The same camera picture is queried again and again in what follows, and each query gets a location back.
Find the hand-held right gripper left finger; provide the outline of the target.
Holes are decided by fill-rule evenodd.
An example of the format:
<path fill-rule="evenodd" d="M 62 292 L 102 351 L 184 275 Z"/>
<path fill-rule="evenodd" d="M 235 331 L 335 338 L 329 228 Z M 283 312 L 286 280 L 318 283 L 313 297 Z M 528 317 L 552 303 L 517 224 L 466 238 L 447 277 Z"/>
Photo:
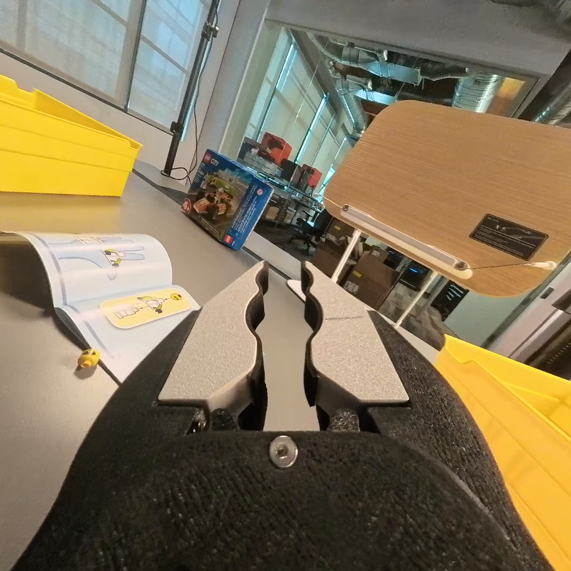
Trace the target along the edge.
<path fill-rule="evenodd" d="M 261 339 L 268 263 L 260 261 L 204 304 L 161 389 L 164 405 L 267 408 Z"/>

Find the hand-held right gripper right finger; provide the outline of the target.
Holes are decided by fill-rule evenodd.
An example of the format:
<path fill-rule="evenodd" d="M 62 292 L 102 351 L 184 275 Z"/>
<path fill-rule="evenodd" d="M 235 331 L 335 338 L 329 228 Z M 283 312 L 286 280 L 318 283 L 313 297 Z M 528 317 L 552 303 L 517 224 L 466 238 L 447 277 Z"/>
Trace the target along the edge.
<path fill-rule="evenodd" d="M 309 262 L 302 264 L 304 390 L 311 407 L 404 405 L 410 398 L 369 310 Z"/>

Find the lego instruction booklet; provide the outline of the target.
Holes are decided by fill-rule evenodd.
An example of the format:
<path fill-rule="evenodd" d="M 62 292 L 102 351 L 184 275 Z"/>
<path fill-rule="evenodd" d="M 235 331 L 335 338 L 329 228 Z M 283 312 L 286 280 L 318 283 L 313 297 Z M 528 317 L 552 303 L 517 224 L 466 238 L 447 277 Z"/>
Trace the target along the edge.
<path fill-rule="evenodd" d="M 40 264 L 57 317 L 98 364 L 124 382 L 200 305 L 173 282 L 165 247 L 142 233 L 1 232 L 16 270 Z"/>

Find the blue lego box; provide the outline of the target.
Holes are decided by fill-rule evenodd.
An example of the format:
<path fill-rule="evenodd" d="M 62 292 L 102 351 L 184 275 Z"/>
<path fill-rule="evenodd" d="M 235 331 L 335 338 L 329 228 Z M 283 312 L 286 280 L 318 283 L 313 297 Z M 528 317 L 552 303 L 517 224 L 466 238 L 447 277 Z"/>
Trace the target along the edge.
<path fill-rule="evenodd" d="M 181 211 L 222 245 L 243 248 L 274 188 L 237 161 L 207 149 Z"/>

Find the yellow plastic bin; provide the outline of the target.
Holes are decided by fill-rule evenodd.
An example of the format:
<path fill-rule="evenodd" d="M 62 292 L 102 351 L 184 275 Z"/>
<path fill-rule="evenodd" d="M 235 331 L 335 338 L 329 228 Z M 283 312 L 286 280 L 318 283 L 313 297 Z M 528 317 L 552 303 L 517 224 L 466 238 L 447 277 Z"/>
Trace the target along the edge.
<path fill-rule="evenodd" d="M 142 145 L 1 76 L 1 192 L 118 197 Z"/>
<path fill-rule="evenodd" d="M 570 570 L 570 381 L 445 337 L 435 363 L 474 417 L 554 570 Z"/>

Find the pile of cardboard boxes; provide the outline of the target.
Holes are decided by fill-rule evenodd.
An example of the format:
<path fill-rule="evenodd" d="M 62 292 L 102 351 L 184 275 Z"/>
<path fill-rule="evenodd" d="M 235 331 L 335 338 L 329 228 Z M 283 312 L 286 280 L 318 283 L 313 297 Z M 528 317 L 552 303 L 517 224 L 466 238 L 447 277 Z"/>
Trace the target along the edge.
<path fill-rule="evenodd" d="M 311 263 L 332 277 L 353 231 L 350 225 L 333 219 L 318 243 Z M 379 310 L 396 284 L 399 273 L 387 264 L 388 251 L 366 240 L 367 236 L 361 234 L 340 271 L 338 284 L 372 309 Z"/>

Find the black office chair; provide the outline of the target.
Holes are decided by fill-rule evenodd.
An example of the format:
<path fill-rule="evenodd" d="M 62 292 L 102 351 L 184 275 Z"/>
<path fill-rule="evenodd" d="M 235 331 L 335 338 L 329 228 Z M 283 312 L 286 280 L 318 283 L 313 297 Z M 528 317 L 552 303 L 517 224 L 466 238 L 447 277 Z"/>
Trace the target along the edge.
<path fill-rule="evenodd" d="M 307 220 L 298 218 L 292 228 L 287 244 L 290 245 L 294 241 L 299 241 L 305 247 L 305 253 L 310 254 L 311 248 L 316 247 L 317 242 L 321 240 L 322 234 L 323 230 L 317 222 L 312 225 Z"/>

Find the long metal storage shelf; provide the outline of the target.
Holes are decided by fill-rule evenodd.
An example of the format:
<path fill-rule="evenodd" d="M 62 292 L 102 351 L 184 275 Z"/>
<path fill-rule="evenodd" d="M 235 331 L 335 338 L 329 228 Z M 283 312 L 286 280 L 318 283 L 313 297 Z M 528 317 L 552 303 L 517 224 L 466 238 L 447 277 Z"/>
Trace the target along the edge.
<path fill-rule="evenodd" d="M 273 189 L 262 218 L 277 225 L 295 225 L 298 218 L 316 223 L 323 207 L 313 195 L 315 189 L 302 180 L 304 163 L 291 160 L 291 152 L 278 166 L 263 156 L 262 149 L 261 142 L 244 137 L 237 156 L 238 163 Z"/>

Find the black desk plate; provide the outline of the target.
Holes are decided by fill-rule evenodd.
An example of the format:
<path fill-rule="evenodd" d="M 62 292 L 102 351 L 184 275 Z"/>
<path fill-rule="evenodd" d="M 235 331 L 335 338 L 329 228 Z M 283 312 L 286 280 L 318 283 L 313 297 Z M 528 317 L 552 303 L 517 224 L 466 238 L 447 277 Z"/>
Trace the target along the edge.
<path fill-rule="evenodd" d="M 145 161 L 135 160 L 132 172 L 148 184 L 161 191 L 175 191 L 186 195 L 187 186 L 179 180 L 161 173 L 161 169 Z"/>

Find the wooden book stand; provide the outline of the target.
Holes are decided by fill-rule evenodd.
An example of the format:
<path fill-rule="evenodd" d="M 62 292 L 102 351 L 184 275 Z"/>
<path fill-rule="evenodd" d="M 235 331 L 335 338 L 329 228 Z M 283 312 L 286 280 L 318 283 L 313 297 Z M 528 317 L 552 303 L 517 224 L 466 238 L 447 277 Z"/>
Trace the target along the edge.
<path fill-rule="evenodd" d="M 397 102 L 347 154 L 323 204 L 465 289 L 526 294 L 570 253 L 570 130 Z"/>

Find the black pole stand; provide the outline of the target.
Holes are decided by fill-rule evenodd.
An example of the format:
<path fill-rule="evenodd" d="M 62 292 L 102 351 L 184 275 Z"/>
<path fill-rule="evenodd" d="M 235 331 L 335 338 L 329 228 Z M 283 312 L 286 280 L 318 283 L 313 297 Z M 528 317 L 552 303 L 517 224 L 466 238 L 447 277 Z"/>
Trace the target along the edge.
<path fill-rule="evenodd" d="M 179 145 L 183 138 L 184 130 L 191 116 L 194 117 L 195 126 L 195 150 L 197 151 L 197 119 L 196 119 L 196 103 L 199 95 L 200 82 L 202 80 L 202 75 L 204 69 L 208 62 L 210 55 L 212 42 L 216 39 L 219 31 L 219 4 L 220 1 L 211 1 L 208 14 L 204 21 L 200 41 L 196 50 L 195 59 L 192 64 L 191 72 L 189 74 L 189 79 L 187 82 L 186 89 L 184 91 L 181 108 L 178 114 L 178 118 L 171 123 L 170 133 L 172 135 L 170 146 L 168 149 L 166 161 L 161 173 L 173 178 L 175 180 L 182 181 L 182 178 L 176 178 L 172 175 L 174 170 L 183 170 L 186 173 L 186 179 L 189 177 L 189 170 L 183 167 L 175 167 L 176 154 L 179 149 Z"/>

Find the large grid window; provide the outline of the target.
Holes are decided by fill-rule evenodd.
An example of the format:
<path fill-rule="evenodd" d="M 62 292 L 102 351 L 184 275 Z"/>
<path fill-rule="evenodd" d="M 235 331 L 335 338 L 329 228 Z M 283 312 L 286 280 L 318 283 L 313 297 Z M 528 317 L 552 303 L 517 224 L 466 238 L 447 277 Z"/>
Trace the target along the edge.
<path fill-rule="evenodd" d="M 179 115 L 208 1 L 1 1 L 1 48 L 160 128 Z"/>

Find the small silver ventilation duct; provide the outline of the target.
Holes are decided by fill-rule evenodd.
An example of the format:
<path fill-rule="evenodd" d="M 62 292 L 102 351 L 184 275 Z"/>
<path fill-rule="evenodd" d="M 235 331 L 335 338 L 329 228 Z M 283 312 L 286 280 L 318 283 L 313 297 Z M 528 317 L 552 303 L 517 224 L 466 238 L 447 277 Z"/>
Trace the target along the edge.
<path fill-rule="evenodd" d="M 483 72 L 458 79 L 451 106 L 455 109 L 486 113 L 504 79 L 502 75 Z"/>

